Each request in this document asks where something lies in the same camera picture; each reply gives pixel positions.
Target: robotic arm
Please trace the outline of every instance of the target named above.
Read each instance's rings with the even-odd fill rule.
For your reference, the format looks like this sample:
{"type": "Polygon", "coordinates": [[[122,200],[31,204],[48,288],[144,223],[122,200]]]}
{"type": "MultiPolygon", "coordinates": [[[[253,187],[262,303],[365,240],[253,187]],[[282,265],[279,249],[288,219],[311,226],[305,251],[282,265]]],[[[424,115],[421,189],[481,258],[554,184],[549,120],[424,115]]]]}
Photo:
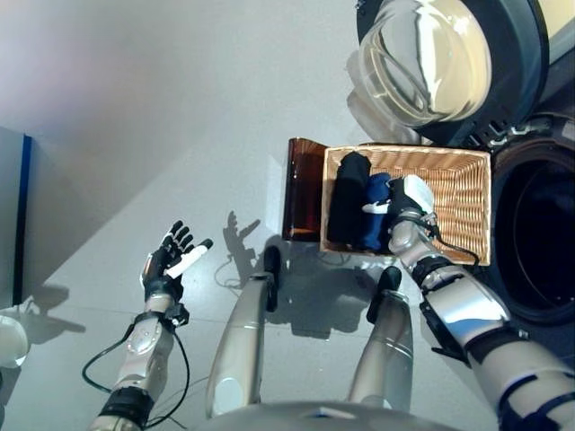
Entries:
{"type": "MultiPolygon", "coordinates": [[[[389,249],[401,260],[423,293],[421,311],[441,346],[434,350],[461,360],[473,370],[498,414],[502,429],[574,429],[575,373],[516,328],[504,303],[487,286],[436,249],[428,235],[438,233],[433,193],[418,177],[408,177],[396,180],[393,185],[393,198],[387,208],[388,219],[392,220],[389,249]]],[[[189,245],[191,235],[188,231],[178,222],[164,237],[160,248],[148,257],[141,277],[145,310],[136,317],[122,340],[128,341],[126,360],[108,401],[89,428],[91,431],[141,431],[159,423],[148,422],[148,417],[165,386],[173,336],[177,339],[175,328],[188,320],[187,311],[179,303],[181,274],[212,244],[205,240],[193,248],[189,245]]],[[[263,309],[267,306],[264,293],[271,283],[270,276],[256,276],[252,280],[253,286],[243,290],[245,298],[236,305],[237,311],[234,310],[227,325],[231,330],[255,329],[250,335],[253,340],[249,346],[243,346],[242,352],[254,366],[228,364],[239,373],[236,380],[253,383],[250,388],[259,387],[261,367],[258,358],[263,340],[263,309]],[[258,324],[236,324],[245,319],[258,324]]],[[[397,283],[390,280],[388,284],[397,283]]],[[[447,429],[399,410],[374,407],[371,400],[376,398],[380,404],[381,397],[365,397],[371,393],[386,394],[384,389],[389,382],[385,381],[380,365],[387,365],[380,356],[382,352],[387,352],[390,358],[398,356],[392,348],[386,350],[385,346],[395,346],[390,344],[390,339],[394,339],[395,332],[403,333],[402,322],[409,322],[409,307],[404,310],[406,307],[401,298],[395,298],[394,292],[387,293],[389,295],[383,296],[380,312],[372,316],[374,332],[360,360],[348,402],[260,404],[259,397],[247,397],[238,399],[240,402],[236,403],[235,409],[210,419],[200,429],[447,429]]],[[[237,337],[223,337],[224,346],[220,346],[218,352],[227,352],[234,340],[237,337]]],[[[229,381],[226,378],[218,380],[227,369],[220,366],[227,364],[222,358],[228,357],[234,355],[218,353],[214,366],[216,378],[211,379],[214,382],[229,381]]],[[[398,389],[409,392],[409,388],[398,389]]],[[[215,391],[211,393],[211,399],[219,400],[215,391]]],[[[229,399],[228,392],[222,395],[229,399]]],[[[400,401],[405,409],[409,408],[408,395],[400,401]]]]}
{"type": "Polygon", "coordinates": [[[442,347],[436,351],[473,369],[502,429],[575,429],[573,370],[529,340],[489,287],[436,249],[426,234],[437,230],[425,210],[433,195],[423,181],[407,182],[395,185],[389,249],[423,293],[420,309],[442,347]]]}
{"type": "MultiPolygon", "coordinates": [[[[183,293],[181,274],[212,246],[211,240],[205,240],[194,247],[189,231],[177,222],[147,258],[140,277],[146,301],[144,312],[136,316],[121,341],[127,341],[126,359],[91,431],[140,431],[159,423],[149,423],[148,417],[164,390],[174,337],[181,347],[175,329],[190,317],[179,302],[183,293]]],[[[84,378],[92,363],[84,368],[84,378]]]]}

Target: tiled floor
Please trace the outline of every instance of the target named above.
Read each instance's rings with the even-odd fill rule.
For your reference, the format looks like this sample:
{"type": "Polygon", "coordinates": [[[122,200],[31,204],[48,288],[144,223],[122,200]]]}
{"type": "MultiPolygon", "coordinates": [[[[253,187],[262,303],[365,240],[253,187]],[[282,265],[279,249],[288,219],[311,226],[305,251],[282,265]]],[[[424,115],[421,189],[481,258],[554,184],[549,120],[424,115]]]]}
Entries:
{"type": "MultiPolygon", "coordinates": [[[[11,390],[2,399],[3,430],[87,427],[105,397],[82,382],[82,365],[120,337],[141,310],[138,274],[177,218],[192,226],[198,240],[210,237],[215,243],[183,279],[192,320],[180,333],[196,383],[175,415],[186,427],[205,420],[204,379],[237,287],[256,266],[264,244],[276,241],[280,231],[288,139],[305,136],[327,145],[367,140],[346,105],[351,88],[345,64],[357,47],[354,2],[172,6],[94,12],[96,22],[105,16],[127,26],[123,32],[104,27],[107,38],[133,48],[118,59],[146,60],[141,74],[135,63],[129,82],[137,85],[150,70],[169,69],[165,82],[152,81],[124,94],[121,102],[98,106],[96,129],[74,123],[95,115],[80,104],[82,115],[69,122],[66,112],[59,112],[66,133],[54,125],[36,136],[27,279],[46,281],[27,285],[36,305],[21,310],[26,314],[21,317],[33,334],[32,346],[19,375],[10,374],[6,384],[11,390]],[[156,15],[144,20],[145,11],[156,15]],[[110,18],[115,13],[119,18],[110,18]],[[153,28],[146,42],[156,57],[146,58],[134,40],[155,20],[169,28],[171,39],[154,45],[162,32],[153,28]],[[232,212],[240,231],[258,222],[242,242],[228,236],[226,244],[223,232],[232,212]]],[[[81,22],[72,2],[67,7],[81,22]]],[[[83,34],[84,27],[75,24],[73,30],[83,34]]],[[[304,244],[286,246],[284,255],[289,270],[266,328],[262,398],[341,400],[369,336],[367,299],[382,264],[341,260],[304,244]],[[373,278],[360,268],[369,268],[373,278]]],[[[402,290],[413,305],[412,412],[463,430],[496,429],[470,373],[430,352],[417,288],[405,281],[402,290]]],[[[115,352],[93,375],[111,383],[120,361],[121,352],[115,352]]],[[[159,411],[173,405],[184,378],[177,350],[170,363],[159,411]]],[[[166,423],[161,429],[179,428],[166,423]]]]}

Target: black cable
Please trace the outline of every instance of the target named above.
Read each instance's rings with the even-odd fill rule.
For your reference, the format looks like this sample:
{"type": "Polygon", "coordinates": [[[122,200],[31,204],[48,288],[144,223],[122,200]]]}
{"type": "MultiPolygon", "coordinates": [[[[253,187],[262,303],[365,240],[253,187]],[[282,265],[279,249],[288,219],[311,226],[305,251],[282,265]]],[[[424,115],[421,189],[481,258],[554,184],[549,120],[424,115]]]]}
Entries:
{"type": "Polygon", "coordinates": [[[430,224],[429,222],[424,222],[423,220],[421,220],[417,217],[411,217],[408,215],[400,215],[391,222],[390,229],[393,229],[399,223],[406,222],[406,221],[415,223],[416,225],[421,226],[424,229],[427,229],[429,231],[429,237],[430,238],[436,238],[440,243],[442,243],[444,246],[448,247],[449,249],[452,249],[455,251],[460,251],[462,253],[467,254],[468,256],[471,256],[473,258],[472,272],[473,273],[475,272],[475,270],[477,269],[477,266],[479,265],[479,256],[471,250],[467,250],[467,249],[464,249],[463,247],[459,247],[458,245],[450,244],[449,242],[443,241],[443,238],[441,237],[441,232],[439,231],[439,226],[437,226],[436,224],[430,224]]]}
{"type": "Polygon", "coordinates": [[[96,383],[94,380],[92,380],[90,377],[88,377],[88,368],[90,368],[90,366],[92,366],[92,364],[94,362],[96,362],[98,359],[100,359],[102,356],[106,356],[108,355],[113,349],[121,346],[122,344],[124,344],[124,342],[128,339],[129,334],[132,333],[132,330],[134,330],[134,324],[130,324],[128,326],[128,329],[126,330],[126,333],[124,334],[124,336],[116,341],[114,344],[112,344],[111,346],[105,348],[102,352],[100,352],[98,355],[94,356],[92,359],[90,359],[86,365],[84,365],[84,368],[82,368],[82,377],[84,378],[84,381],[86,383],[88,383],[90,386],[92,386],[93,388],[97,389],[98,391],[102,391],[102,392],[106,392],[106,393],[111,393],[111,389],[107,388],[105,386],[102,386],[99,383],[96,383]]]}
{"type": "Polygon", "coordinates": [[[477,253],[474,253],[471,250],[464,249],[463,247],[459,247],[457,245],[450,244],[449,242],[443,241],[443,238],[441,238],[441,233],[439,233],[439,228],[437,228],[435,231],[435,237],[437,238],[437,240],[439,242],[441,242],[446,247],[453,249],[453,250],[456,250],[456,251],[461,251],[462,253],[465,253],[465,254],[471,256],[473,258],[473,270],[472,270],[472,272],[475,272],[475,270],[477,269],[477,266],[479,265],[479,256],[477,255],[477,253]]]}
{"type": "Polygon", "coordinates": [[[176,334],[175,332],[173,333],[173,336],[176,338],[176,341],[178,342],[178,346],[180,346],[181,355],[183,357],[183,363],[186,365],[186,385],[184,387],[184,390],[183,390],[183,393],[180,397],[180,400],[176,403],[176,405],[173,407],[173,409],[171,409],[167,415],[163,415],[159,418],[154,418],[151,421],[149,421],[146,424],[146,426],[144,427],[144,429],[150,429],[151,427],[155,427],[156,425],[160,425],[162,422],[164,422],[167,419],[172,419],[172,418],[170,418],[170,416],[181,406],[184,399],[186,398],[186,394],[188,393],[188,389],[190,388],[190,362],[188,361],[188,356],[186,355],[186,351],[183,349],[183,344],[181,343],[180,337],[178,337],[178,334],[176,334]]]}

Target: robot forearm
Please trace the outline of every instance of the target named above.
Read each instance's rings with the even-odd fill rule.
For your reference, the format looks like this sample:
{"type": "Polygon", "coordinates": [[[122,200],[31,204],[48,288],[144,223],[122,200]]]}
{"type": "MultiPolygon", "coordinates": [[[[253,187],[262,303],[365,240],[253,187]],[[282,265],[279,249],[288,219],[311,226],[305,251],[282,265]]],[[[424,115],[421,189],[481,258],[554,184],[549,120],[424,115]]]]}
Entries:
{"type": "Polygon", "coordinates": [[[420,308],[442,347],[435,350],[472,367],[502,429],[572,424],[573,370],[515,329],[498,296],[443,256],[419,218],[409,211],[400,215],[389,249],[423,293],[420,308]]]}
{"type": "Polygon", "coordinates": [[[167,380],[173,335],[163,316],[173,306],[170,295],[151,295],[147,299],[145,312],[136,317],[128,338],[119,378],[90,431],[144,429],[167,380]]]}

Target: washing machine drum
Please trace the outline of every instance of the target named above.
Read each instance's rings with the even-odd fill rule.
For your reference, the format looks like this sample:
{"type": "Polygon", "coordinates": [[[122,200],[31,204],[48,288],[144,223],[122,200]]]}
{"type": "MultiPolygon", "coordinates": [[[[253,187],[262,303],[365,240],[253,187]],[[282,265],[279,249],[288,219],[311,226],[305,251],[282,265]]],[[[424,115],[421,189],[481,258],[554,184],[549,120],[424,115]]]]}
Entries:
{"type": "Polygon", "coordinates": [[[359,5],[359,70],[383,116],[439,145],[481,148],[538,101],[549,47],[536,0],[359,5]]]}
{"type": "Polygon", "coordinates": [[[493,157],[492,264],[480,278],[517,317],[556,325],[575,320],[575,124],[531,122],[541,131],[493,157]]]}

